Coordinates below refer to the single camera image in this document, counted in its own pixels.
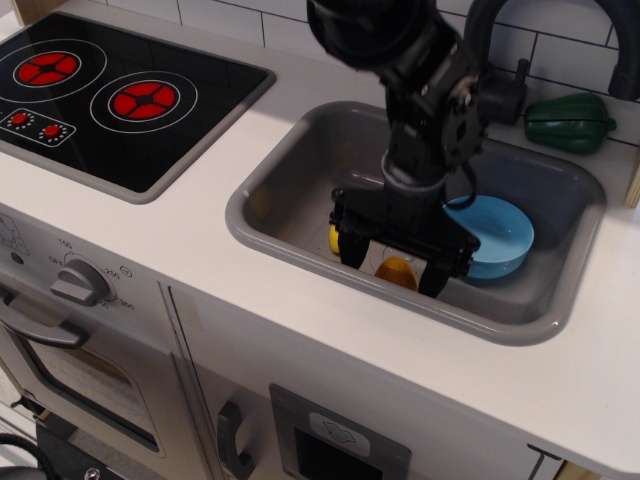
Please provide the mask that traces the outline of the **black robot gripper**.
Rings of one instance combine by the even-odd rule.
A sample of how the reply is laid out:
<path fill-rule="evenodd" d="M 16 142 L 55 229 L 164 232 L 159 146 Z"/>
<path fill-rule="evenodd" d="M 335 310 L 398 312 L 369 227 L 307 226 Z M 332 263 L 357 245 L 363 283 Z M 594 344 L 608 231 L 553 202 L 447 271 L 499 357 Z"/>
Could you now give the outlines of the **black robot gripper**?
<path fill-rule="evenodd" d="M 444 211 L 446 170 L 414 188 L 383 176 L 380 187 L 337 187 L 330 223 L 339 232 L 343 265 L 359 269 L 371 241 L 426 261 L 418 292 L 436 298 L 452 275 L 466 275 L 480 241 Z"/>

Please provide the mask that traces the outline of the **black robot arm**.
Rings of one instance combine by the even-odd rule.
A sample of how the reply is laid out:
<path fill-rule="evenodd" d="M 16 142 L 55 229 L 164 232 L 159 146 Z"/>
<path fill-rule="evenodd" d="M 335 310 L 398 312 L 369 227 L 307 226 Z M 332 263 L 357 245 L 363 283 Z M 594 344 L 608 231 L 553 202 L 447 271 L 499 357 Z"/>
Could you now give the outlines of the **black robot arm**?
<path fill-rule="evenodd" d="M 391 129 L 382 186 L 331 194 L 341 261 L 360 267 L 371 241 L 408 253 L 426 263 L 419 293 L 435 298 L 481 245 L 444 208 L 450 174 L 477 187 L 479 65 L 433 1 L 310 1 L 307 19 L 329 55 L 379 77 Z"/>

